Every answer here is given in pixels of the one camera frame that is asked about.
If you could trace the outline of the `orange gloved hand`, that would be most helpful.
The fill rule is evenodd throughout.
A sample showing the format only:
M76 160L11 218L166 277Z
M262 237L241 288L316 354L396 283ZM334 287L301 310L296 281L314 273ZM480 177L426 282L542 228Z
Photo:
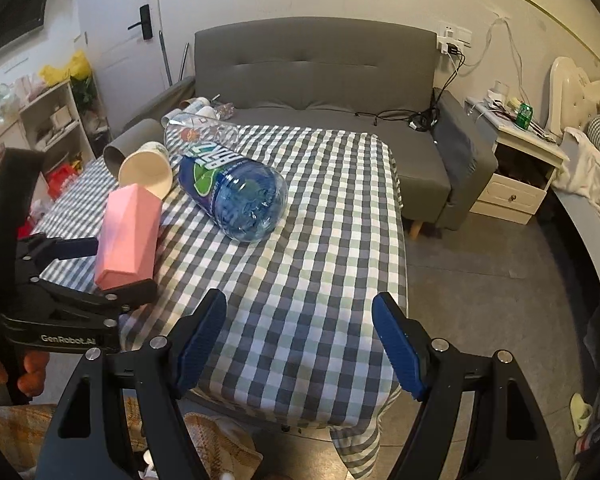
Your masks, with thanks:
M29 398L35 398L44 391L50 354L41 350L26 350L20 361L21 363L9 372L0 360L0 385L6 385L9 379L17 378L18 390Z

